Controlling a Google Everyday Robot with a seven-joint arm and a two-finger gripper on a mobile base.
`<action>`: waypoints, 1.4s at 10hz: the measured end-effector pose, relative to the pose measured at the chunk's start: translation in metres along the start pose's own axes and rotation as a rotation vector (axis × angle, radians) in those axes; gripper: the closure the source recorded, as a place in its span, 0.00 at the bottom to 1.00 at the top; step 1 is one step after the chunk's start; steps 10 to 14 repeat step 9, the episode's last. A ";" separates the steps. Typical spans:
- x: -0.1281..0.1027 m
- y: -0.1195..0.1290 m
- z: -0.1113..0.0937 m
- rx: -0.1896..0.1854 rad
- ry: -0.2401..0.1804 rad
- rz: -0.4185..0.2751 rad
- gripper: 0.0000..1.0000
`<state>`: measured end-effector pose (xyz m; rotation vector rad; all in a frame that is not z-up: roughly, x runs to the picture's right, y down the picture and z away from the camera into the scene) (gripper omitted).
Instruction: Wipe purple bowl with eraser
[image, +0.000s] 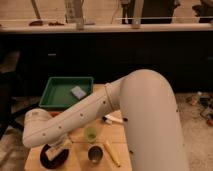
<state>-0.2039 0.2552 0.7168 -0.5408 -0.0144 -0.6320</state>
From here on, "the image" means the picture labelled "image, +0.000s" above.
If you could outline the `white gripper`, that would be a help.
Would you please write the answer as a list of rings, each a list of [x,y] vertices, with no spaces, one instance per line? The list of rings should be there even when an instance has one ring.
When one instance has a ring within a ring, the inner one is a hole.
[[[63,136],[56,142],[50,144],[50,148],[45,152],[47,158],[53,161],[63,150],[70,149],[72,140],[69,136]]]

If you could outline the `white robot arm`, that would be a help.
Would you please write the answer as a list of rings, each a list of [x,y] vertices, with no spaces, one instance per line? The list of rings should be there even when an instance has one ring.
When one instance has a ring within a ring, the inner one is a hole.
[[[53,117],[44,109],[26,113],[23,144],[54,146],[65,135],[119,110],[133,171],[189,171],[180,115],[169,82],[156,71],[136,70]]]

